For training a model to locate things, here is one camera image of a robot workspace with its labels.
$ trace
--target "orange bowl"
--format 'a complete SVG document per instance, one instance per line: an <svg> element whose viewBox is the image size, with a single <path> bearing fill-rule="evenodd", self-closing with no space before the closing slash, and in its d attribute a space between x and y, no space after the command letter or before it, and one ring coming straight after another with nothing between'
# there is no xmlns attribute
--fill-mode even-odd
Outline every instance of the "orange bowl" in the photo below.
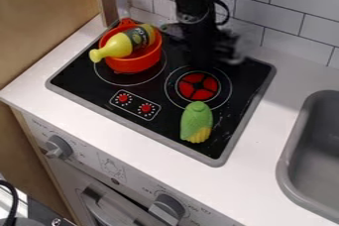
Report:
<svg viewBox="0 0 339 226"><path fill-rule="evenodd" d="M107 32L99 41L99 48L103 48L107 41L114 35L137 27L131 19L124 19L119 26ZM123 73L135 73L144 71L155 65L162 56L162 34L155 29L156 40L146 48L136 50L131 55L125 57L106 57L105 61L114 71Z"/></svg>

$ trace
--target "toy stove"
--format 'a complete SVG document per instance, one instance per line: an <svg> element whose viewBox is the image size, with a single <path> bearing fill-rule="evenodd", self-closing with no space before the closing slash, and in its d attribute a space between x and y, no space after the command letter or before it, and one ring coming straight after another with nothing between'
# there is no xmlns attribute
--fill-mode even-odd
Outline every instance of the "toy stove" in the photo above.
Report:
<svg viewBox="0 0 339 226"><path fill-rule="evenodd" d="M250 58L196 69L188 64L184 44L168 35L156 65L115 73L104 60L89 59L98 41L50 78L48 89L213 167L225 164L275 73ZM212 109L214 126L206 142L191 144L179 138L179 124L185 106L197 100Z"/></svg>

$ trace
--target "stainless steel sink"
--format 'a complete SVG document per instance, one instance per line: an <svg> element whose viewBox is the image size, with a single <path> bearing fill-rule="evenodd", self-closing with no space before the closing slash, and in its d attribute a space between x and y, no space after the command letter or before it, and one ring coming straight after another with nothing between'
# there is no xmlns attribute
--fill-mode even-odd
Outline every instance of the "stainless steel sink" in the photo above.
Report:
<svg viewBox="0 0 339 226"><path fill-rule="evenodd" d="M306 99L276 174L290 200L339 223L338 91L319 91Z"/></svg>

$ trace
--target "stove knob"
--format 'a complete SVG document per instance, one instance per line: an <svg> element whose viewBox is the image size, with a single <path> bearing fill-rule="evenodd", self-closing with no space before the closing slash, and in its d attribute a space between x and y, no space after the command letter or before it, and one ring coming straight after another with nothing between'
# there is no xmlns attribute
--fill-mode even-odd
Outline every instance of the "stove knob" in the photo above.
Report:
<svg viewBox="0 0 339 226"><path fill-rule="evenodd" d="M184 215L183 206L166 194L160 194L149 211L170 226L176 226Z"/></svg>
<svg viewBox="0 0 339 226"><path fill-rule="evenodd" d="M122 94L119 96L119 102L126 103L128 101L128 95Z"/></svg>
<svg viewBox="0 0 339 226"><path fill-rule="evenodd" d="M57 135L50 136L46 142L48 152L46 157L49 159L62 159L65 160L73 154L73 148L61 137Z"/></svg>
<svg viewBox="0 0 339 226"><path fill-rule="evenodd" d="M152 106L150 104L143 104L141 110L143 113L150 113L152 111Z"/></svg>

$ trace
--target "cable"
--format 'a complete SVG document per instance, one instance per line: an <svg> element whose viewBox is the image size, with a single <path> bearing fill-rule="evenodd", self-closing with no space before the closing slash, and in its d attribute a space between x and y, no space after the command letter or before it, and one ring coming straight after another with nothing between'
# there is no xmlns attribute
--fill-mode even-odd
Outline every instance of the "cable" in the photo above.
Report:
<svg viewBox="0 0 339 226"><path fill-rule="evenodd" d="M18 209L18 203L19 203L19 196L18 196L18 192L17 190L14 188L14 186L12 184L10 184L7 181L4 180L0 180L0 185L3 185L5 187L7 187L12 196L13 196L13 202L12 202L12 207L11 210L9 212L9 215L4 223L3 226L14 226L14 223L16 221L15 215L17 214L17 209Z"/></svg>
<svg viewBox="0 0 339 226"><path fill-rule="evenodd" d="M231 18L231 12L230 9L228 8L228 6L222 2L221 0L214 0L214 3L216 3L217 5L219 5L220 7L224 8L226 10L226 17L223 21L217 23L217 25L225 25L228 23L228 21Z"/></svg>

